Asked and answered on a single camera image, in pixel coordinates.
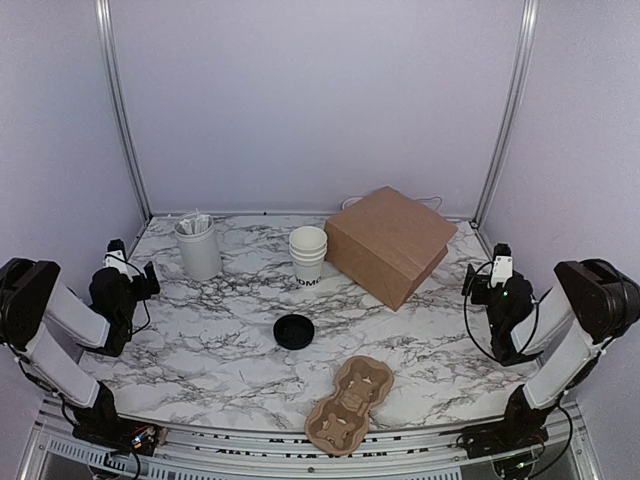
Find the brown paper bag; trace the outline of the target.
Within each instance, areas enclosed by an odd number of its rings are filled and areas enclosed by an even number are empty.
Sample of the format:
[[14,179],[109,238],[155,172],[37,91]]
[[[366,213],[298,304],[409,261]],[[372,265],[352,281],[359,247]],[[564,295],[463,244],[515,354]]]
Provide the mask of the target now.
[[326,220],[326,260],[397,311],[448,253],[457,227],[385,186]]

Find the black plastic cup lid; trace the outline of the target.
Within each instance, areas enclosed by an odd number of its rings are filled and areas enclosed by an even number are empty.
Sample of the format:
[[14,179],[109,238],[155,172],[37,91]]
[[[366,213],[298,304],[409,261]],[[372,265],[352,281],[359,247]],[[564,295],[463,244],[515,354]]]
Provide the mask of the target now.
[[288,314],[280,317],[273,325],[276,343],[288,350],[301,350],[311,344],[315,327],[303,315]]

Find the stack of white paper cups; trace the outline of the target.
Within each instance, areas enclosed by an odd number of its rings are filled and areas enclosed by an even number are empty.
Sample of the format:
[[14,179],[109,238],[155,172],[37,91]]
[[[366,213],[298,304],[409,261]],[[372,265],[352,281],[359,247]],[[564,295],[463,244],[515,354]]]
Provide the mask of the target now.
[[319,227],[302,226],[290,233],[289,252],[299,288],[314,288],[320,283],[327,248],[327,234]]

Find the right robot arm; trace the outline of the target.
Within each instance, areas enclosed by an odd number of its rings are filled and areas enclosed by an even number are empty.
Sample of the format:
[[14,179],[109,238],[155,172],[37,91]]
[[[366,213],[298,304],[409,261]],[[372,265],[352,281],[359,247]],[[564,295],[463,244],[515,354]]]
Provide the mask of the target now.
[[469,266],[464,304],[487,314],[490,350],[502,366],[547,358],[509,396],[501,420],[462,430],[459,442],[471,458],[505,453],[546,438],[544,425],[566,392],[581,383],[615,339],[639,319],[639,285],[602,259],[562,261],[554,285],[540,298],[513,269],[509,256],[489,262],[490,272]]

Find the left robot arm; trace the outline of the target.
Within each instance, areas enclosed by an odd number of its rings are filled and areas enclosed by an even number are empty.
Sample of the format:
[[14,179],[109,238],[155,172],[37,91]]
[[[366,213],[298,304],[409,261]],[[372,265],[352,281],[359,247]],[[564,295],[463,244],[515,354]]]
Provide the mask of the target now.
[[61,280],[53,261],[13,258],[1,268],[1,341],[27,378],[58,396],[74,437],[118,451],[150,456],[158,425],[122,417],[111,389],[83,370],[56,340],[55,325],[90,353],[118,357],[136,334],[138,305],[159,292],[152,266],[135,274],[107,266],[92,277],[90,303]]

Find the white canister with stirrers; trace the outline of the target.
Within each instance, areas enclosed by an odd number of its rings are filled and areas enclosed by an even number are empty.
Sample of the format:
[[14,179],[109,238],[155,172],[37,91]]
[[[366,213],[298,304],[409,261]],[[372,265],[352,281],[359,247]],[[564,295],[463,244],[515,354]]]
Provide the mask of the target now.
[[210,280],[222,270],[214,220],[198,210],[182,215],[174,222],[184,268],[196,281]]

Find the brown cardboard cup carrier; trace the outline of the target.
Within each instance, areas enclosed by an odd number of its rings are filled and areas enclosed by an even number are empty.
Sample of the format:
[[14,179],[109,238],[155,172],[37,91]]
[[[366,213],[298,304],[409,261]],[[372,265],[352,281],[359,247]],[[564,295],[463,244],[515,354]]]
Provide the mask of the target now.
[[349,358],[334,378],[334,392],[307,417],[307,439],[327,454],[352,454],[369,432],[370,410],[385,401],[393,383],[386,363],[367,356]]

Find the aluminium front rail base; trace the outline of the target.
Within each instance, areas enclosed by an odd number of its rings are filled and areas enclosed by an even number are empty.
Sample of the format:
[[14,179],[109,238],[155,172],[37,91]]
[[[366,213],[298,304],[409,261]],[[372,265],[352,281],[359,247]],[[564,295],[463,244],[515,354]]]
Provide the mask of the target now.
[[574,402],[547,420],[544,440],[511,452],[470,457],[465,423],[370,432],[354,453],[334,456],[300,432],[252,431],[166,423],[150,456],[116,455],[72,435],[61,404],[44,400],[18,479],[601,479],[581,411]]

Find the left aluminium frame post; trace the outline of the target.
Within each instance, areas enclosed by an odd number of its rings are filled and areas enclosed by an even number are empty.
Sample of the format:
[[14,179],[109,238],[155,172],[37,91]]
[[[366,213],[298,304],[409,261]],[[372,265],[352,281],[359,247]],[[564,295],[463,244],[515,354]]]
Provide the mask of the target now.
[[136,149],[126,111],[124,91],[120,78],[117,48],[112,23],[111,5],[108,0],[97,0],[95,2],[95,6],[98,22],[98,36],[105,64],[108,90],[114,110],[118,136],[124,154],[124,161],[128,174],[130,176],[134,196],[136,198],[139,211],[141,213],[143,221],[145,223],[148,223],[152,219],[152,211],[144,186],[141,169],[138,163]]

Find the aluminium frame post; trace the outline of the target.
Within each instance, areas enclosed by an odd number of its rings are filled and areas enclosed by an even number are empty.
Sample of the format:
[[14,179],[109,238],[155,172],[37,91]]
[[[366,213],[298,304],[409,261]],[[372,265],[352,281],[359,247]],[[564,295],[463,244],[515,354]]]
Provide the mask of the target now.
[[482,226],[488,216],[491,203],[498,187],[501,171],[506,162],[512,130],[515,125],[519,107],[524,98],[524,91],[534,46],[538,12],[538,0],[525,0],[523,2],[521,23],[516,42],[515,57],[511,70],[505,106],[494,144],[489,169],[472,220],[477,228]]
[[105,64],[108,90],[114,110],[118,136],[124,154],[124,161],[128,174],[130,176],[134,196],[136,198],[139,211],[141,213],[143,221],[145,223],[148,223],[152,219],[152,211],[144,186],[141,169],[138,163],[136,149],[126,111],[124,91],[120,78],[117,48],[112,23],[111,5],[108,0],[97,0],[95,2],[95,6],[98,22],[98,36]]

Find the right aluminium frame post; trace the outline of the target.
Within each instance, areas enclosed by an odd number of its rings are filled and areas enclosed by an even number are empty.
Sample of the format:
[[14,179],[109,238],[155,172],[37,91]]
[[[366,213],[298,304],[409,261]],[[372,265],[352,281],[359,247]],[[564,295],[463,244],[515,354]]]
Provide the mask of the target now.
[[515,57],[511,70],[505,106],[494,144],[489,169],[472,220],[477,228],[482,226],[488,216],[491,203],[498,187],[501,171],[506,162],[512,130],[515,125],[519,107],[524,98],[524,91],[534,46],[538,12],[538,0],[525,0],[523,2],[521,23],[516,42]]

